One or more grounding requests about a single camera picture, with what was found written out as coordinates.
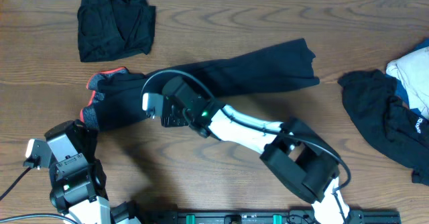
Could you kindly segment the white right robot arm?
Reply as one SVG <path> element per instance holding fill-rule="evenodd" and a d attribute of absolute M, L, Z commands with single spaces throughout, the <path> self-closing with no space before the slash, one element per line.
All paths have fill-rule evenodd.
<path fill-rule="evenodd" d="M 263 121 L 242 114 L 214 97 L 198 80 L 181 76 L 162 88 L 162 124 L 177 119 L 204 138 L 235 142 L 257 152 L 261 161 L 292 193 L 310 203 L 319 223 L 347 223 L 350 208 L 341 196 L 339 169 L 346 164 L 320 136 L 299 119 Z"/>

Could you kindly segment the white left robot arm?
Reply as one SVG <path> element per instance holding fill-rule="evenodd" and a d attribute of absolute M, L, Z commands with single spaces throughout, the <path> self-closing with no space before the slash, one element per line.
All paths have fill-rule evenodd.
<path fill-rule="evenodd" d="M 111 206 L 105 188 L 107 176 L 95 157 L 97 134 L 78 119 L 45 133 L 54 157 L 49 165 L 51 203 L 76 223 L 143 223 L 135 203 Z"/>

